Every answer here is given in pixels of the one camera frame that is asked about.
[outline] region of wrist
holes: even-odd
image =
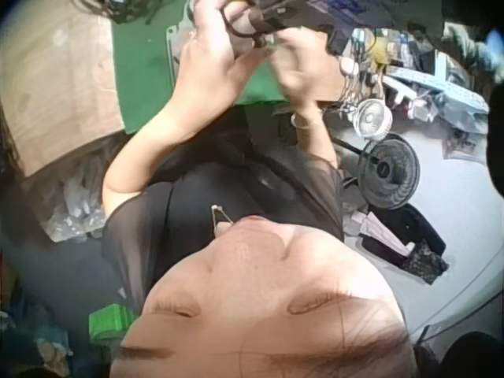
[[[198,124],[194,112],[170,100],[159,113],[164,135],[169,140],[184,143],[194,137],[204,127]]]
[[[322,119],[322,110],[315,102],[305,104],[304,106],[296,106],[294,108],[296,116],[306,122]]]

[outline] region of hand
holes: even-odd
[[[188,138],[233,105],[268,54],[266,49],[252,49],[235,58],[220,12],[227,2],[198,0],[195,5],[196,29],[183,48],[175,90],[167,105]]]
[[[328,61],[327,38],[307,28],[288,28],[276,35],[280,47],[272,56],[272,64],[285,97],[295,111],[316,109],[315,90],[327,71],[324,69]],[[286,53],[294,53],[295,58],[287,57]]]

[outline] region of blue label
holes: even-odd
[[[338,11],[348,10],[353,14],[361,14],[366,11],[355,0],[328,0],[328,7]]]

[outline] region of green object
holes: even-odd
[[[146,24],[145,18],[113,24],[117,95],[128,134],[137,132],[172,95],[174,83],[170,79],[166,29],[180,22],[185,4],[185,0],[163,0],[150,24]],[[252,76],[237,103],[283,100],[272,68],[264,64]]]
[[[89,339],[95,344],[107,344],[122,337],[137,316],[122,305],[113,304],[89,316]]]

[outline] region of plastic bag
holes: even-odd
[[[102,184],[106,170],[124,144],[122,135],[99,142],[97,149],[65,161],[28,190],[46,234],[54,242],[83,242],[87,233],[101,236],[106,217],[102,208]]]
[[[485,135],[449,128],[447,137],[443,140],[445,159],[469,160],[486,165],[486,152],[487,137]]]

